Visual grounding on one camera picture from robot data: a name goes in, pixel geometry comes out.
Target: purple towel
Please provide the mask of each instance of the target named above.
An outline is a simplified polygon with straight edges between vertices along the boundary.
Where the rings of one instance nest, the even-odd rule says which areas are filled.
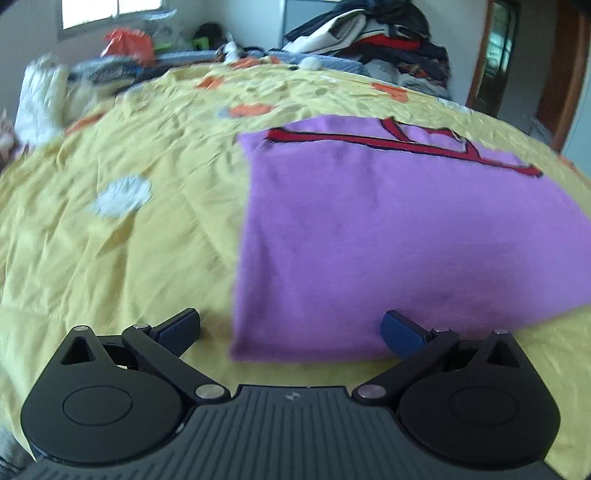
[[[482,336],[591,303],[591,222],[510,153],[342,116],[240,142],[252,182],[235,359],[387,356],[390,309]]]

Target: bedding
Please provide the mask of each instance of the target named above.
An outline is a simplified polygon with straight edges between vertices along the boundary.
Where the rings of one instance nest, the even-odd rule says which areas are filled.
[[[206,76],[225,81],[216,89],[195,88]],[[335,71],[292,72],[286,65],[174,69],[101,103],[93,113],[106,114],[95,125],[8,167],[0,177],[0,424],[24,445],[20,408],[73,326],[119,334],[186,307],[200,312],[203,328],[183,359],[231,389],[240,383],[350,388],[394,364],[230,360],[232,293],[249,192],[240,133],[327,114],[447,127],[535,164],[591,216],[591,190],[545,145],[420,93],[397,102],[371,81]],[[220,114],[257,103],[275,108],[248,118]],[[126,176],[147,179],[152,198],[119,219],[95,215],[99,193]],[[560,433],[547,461],[567,480],[582,480],[591,471],[591,307],[515,335],[560,407]]]

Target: doorway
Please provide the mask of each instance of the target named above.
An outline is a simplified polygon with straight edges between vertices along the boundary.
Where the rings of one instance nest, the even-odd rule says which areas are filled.
[[[489,0],[466,104],[560,152],[588,52],[589,22],[571,0]]]
[[[478,85],[472,109],[496,117],[508,80],[513,56],[520,5],[507,0],[494,0],[488,21],[489,32],[485,53],[480,61]]]

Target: pile of clothes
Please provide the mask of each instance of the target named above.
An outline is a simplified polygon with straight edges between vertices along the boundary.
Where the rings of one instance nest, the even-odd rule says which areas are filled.
[[[357,60],[378,80],[451,99],[447,50],[430,36],[411,0],[343,0],[286,34],[284,50]]]

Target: orange plastic bag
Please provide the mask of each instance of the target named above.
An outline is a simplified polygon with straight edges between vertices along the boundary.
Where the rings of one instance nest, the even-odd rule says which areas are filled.
[[[156,62],[152,38],[141,30],[116,28],[105,35],[109,46],[100,55],[124,55],[134,58],[141,66],[149,66]]]

